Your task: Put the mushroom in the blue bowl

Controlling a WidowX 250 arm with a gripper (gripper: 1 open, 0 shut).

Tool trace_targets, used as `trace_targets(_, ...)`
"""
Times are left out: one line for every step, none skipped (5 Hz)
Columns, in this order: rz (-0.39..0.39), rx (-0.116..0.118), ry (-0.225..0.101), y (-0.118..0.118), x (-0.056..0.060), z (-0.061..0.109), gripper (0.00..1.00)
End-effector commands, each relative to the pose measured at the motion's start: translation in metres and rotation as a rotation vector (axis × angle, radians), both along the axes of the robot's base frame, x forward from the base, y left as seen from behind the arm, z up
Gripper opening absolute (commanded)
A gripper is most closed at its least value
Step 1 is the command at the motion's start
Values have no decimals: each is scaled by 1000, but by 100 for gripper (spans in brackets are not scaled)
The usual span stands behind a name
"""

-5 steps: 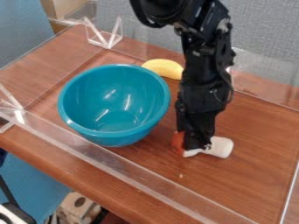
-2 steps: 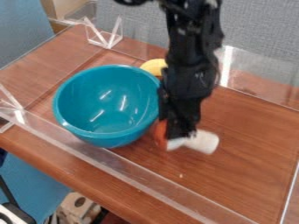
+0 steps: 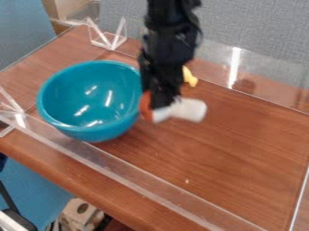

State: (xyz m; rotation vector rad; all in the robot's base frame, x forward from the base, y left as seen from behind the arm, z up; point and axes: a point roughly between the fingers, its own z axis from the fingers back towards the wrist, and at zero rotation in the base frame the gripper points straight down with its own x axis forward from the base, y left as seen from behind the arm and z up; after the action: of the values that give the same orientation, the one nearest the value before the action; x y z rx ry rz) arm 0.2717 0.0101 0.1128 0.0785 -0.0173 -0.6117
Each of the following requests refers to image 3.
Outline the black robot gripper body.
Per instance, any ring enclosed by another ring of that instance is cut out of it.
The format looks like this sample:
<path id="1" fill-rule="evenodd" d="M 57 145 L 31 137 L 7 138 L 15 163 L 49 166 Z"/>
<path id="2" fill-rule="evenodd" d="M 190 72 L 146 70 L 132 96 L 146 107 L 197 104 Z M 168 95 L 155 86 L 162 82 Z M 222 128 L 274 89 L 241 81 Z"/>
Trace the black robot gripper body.
<path id="1" fill-rule="evenodd" d="M 178 75 L 193 59 L 198 37 L 203 36 L 194 9 L 202 0 L 147 0 L 146 34 L 139 54 L 140 73 L 150 78 L 159 72 Z"/>

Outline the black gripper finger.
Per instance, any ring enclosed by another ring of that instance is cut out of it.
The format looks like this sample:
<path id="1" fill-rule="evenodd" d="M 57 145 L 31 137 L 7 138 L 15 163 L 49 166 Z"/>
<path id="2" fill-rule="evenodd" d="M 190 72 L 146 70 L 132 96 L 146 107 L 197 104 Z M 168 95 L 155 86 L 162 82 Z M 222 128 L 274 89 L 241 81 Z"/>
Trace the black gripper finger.
<path id="1" fill-rule="evenodd" d="M 182 76 L 164 76 L 155 74 L 151 78 L 151 108 L 158 109 L 170 106 L 175 97 L 180 95 Z"/>
<path id="2" fill-rule="evenodd" d="M 142 91 L 151 91 L 154 87 L 154 69 L 151 65 L 140 66 L 140 75 L 142 75 Z"/>

